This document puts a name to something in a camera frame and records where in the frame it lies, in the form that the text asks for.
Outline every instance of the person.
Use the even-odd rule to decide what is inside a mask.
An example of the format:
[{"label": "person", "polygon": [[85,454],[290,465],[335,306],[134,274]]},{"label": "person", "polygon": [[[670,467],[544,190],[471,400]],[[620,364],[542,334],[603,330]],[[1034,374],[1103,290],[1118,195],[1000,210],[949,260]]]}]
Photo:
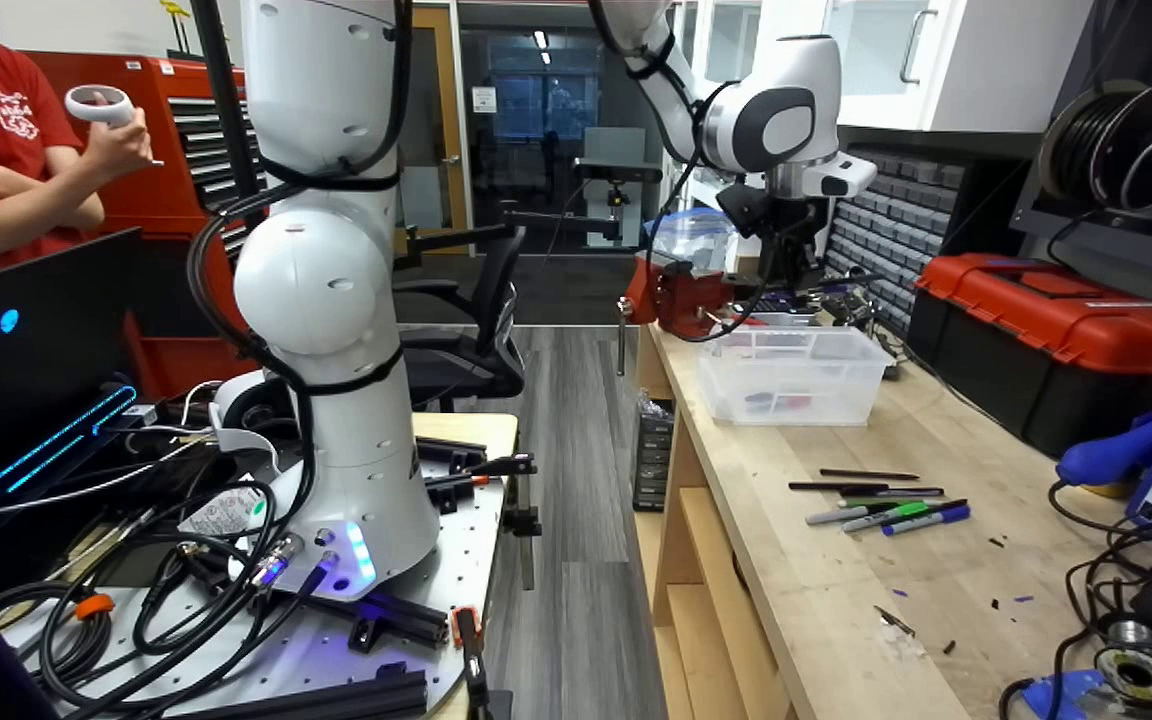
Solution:
[{"label": "person", "polygon": [[72,133],[49,75],[0,43],[0,267],[103,224],[101,190],[152,170],[144,112]]}]

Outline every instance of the black chair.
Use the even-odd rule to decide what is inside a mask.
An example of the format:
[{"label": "black chair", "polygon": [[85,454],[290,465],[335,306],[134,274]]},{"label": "black chair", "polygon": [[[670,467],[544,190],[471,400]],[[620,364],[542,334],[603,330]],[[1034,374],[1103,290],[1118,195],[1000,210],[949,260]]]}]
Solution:
[{"label": "black chair", "polygon": [[526,252],[526,229],[481,229],[436,240],[412,240],[408,252],[429,249],[481,249],[481,275],[471,295],[459,295],[458,281],[399,281],[397,293],[416,293],[453,306],[471,334],[431,338],[429,330],[405,330],[408,390],[416,408],[453,411],[458,400],[497,400],[526,393],[526,364],[513,345],[513,267]]}]

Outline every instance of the floor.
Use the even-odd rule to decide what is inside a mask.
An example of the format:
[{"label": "floor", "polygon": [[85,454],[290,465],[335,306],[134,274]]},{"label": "floor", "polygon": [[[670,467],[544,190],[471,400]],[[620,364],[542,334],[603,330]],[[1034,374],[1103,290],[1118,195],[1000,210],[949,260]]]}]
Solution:
[{"label": "floor", "polygon": [[513,408],[535,456],[535,589],[504,542],[490,604],[490,673],[532,720],[666,716],[644,586],[638,572],[630,465],[638,385],[615,370],[615,330],[517,330],[529,393]]}]

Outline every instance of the red toolbox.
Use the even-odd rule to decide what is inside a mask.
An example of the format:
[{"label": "red toolbox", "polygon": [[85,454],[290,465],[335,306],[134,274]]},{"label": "red toolbox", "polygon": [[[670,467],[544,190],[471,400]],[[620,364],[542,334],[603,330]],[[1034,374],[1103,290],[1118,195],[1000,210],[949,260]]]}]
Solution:
[{"label": "red toolbox", "polygon": [[1054,456],[1152,411],[1152,300],[1054,265],[934,260],[920,275],[912,353]]}]

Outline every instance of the desk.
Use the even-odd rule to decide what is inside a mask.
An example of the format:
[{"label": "desk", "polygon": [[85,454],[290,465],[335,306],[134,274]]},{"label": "desk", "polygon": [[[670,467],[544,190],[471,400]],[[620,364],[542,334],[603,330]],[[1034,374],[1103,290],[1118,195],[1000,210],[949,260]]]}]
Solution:
[{"label": "desk", "polygon": [[[1005,686],[1054,670],[1078,634],[1059,576],[1095,557],[1095,535],[1044,501],[1054,461],[920,370],[885,385],[869,429],[724,429],[703,408],[698,353],[642,330],[642,385],[676,400],[670,508],[638,517],[671,720],[995,716]],[[833,496],[785,482],[823,465],[920,471],[976,517],[898,542],[809,529]],[[1119,513],[1099,496],[1073,508]]]},{"label": "desk", "polygon": [[[466,446],[483,446],[490,456],[508,456],[517,454],[517,417],[477,417],[477,411],[422,411],[416,417],[416,436],[436,436],[436,439],[466,439]],[[483,610],[490,604],[490,582],[497,570],[497,542],[501,542],[501,508],[504,508],[504,487],[477,487],[477,501],[453,517],[443,517],[442,547],[429,557],[416,572],[397,582],[397,592],[405,600],[416,600],[424,610]],[[116,604],[116,646],[113,654],[121,655],[121,637],[130,634],[138,617],[138,600],[144,592],[121,592]],[[178,592],[163,604],[159,628],[171,622],[188,617],[206,598]],[[239,641],[249,626],[229,626],[208,641],[202,654],[192,654],[181,670],[171,670],[163,680],[150,686],[144,697],[152,694],[171,694],[181,686],[192,686],[198,678],[212,673]],[[378,654],[360,655],[350,650],[353,626],[332,611],[303,610],[283,634],[277,634],[235,678],[231,686],[181,703],[171,711],[202,711],[202,710],[223,710],[223,703],[254,703],[263,697],[297,697],[313,690],[341,690],[353,680],[374,680],[380,665],[405,659],[408,670],[429,673],[429,697],[431,697],[431,716],[442,720],[459,720],[467,716],[467,690],[459,680],[466,659],[458,650],[443,654],[422,654],[416,646],[405,641],[380,641]],[[150,665],[138,659],[126,673],[113,673],[107,680],[98,680],[89,694],[101,697],[101,690],[121,686],[126,678],[144,673]]]}]

